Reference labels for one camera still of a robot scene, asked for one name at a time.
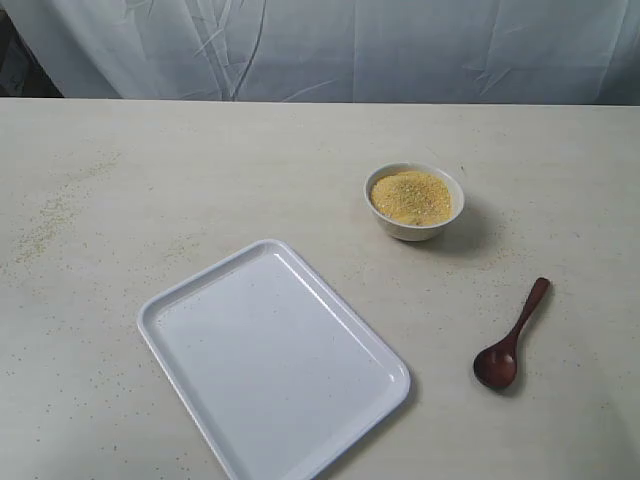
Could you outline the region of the dark brown wooden spoon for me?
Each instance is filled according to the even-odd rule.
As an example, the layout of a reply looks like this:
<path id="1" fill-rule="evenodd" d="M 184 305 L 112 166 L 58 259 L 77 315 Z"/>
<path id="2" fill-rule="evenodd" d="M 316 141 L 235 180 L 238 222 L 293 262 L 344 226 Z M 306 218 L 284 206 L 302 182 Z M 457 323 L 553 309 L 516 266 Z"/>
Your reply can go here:
<path id="1" fill-rule="evenodd" d="M 473 373 L 485 387 L 494 391 L 502 391 L 509 388 L 516 380 L 520 334 L 537 306 L 544 299 L 550 285 L 551 282 L 547 278 L 537 278 L 511 330 L 503 339 L 476 355 L 472 364 Z"/>

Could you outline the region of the yellow millet grains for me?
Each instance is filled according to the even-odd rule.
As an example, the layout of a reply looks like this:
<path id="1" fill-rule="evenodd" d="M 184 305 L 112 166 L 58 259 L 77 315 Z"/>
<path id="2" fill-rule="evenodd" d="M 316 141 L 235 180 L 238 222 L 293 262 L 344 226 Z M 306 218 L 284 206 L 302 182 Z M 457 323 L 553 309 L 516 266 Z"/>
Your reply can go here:
<path id="1" fill-rule="evenodd" d="M 443 180 L 421 171 L 406 171 L 379 179 L 370 199 L 375 209 L 401 224 L 430 226 L 452 214 L 452 200 Z"/>

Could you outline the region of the white ceramic bowl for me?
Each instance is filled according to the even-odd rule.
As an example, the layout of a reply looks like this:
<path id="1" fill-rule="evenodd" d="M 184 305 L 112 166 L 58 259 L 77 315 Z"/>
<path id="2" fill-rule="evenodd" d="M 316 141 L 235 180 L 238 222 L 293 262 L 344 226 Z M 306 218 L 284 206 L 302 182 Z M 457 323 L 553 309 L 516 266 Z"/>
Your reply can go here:
<path id="1" fill-rule="evenodd" d="M 381 178 L 406 171 L 421 171 L 435 175 L 443 180 L 451 194 L 452 214 L 449 220 L 430 226 L 412 226 L 397 223 L 379 213 L 373 206 L 370 193 L 373 185 Z M 364 185 L 364 196 L 369 210 L 378 222 L 379 226 L 391 237 L 408 242 L 421 242 L 429 240 L 444 231 L 447 226 L 453 223 L 462 213 L 465 205 L 465 196 L 459 183 L 443 170 L 419 163 L 393 163 L 384 165 L 375 170 L 367 178 Z"/>

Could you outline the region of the white plastic tray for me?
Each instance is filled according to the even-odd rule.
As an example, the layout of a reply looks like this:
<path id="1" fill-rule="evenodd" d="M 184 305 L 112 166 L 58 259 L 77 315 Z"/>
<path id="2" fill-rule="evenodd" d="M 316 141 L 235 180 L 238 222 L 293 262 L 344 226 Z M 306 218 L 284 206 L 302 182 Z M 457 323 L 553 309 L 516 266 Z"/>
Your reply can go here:
<path id="1" fill-rule="evenodd" d="M 401 358 L 286 243 L 150 299 L 137 325 L 231 479 L 311 479 L 392 414 Z"/>

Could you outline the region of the white backdrop curtain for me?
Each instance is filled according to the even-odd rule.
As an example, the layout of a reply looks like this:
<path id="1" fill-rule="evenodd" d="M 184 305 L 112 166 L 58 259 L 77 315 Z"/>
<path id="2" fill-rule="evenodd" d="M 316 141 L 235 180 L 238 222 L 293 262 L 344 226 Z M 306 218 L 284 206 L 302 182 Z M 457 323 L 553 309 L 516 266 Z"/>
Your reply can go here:
<path id="1" fill-rule="evenodd" d="M 5 1 L 67 97 L 639 101 L 635 1 Z"/>

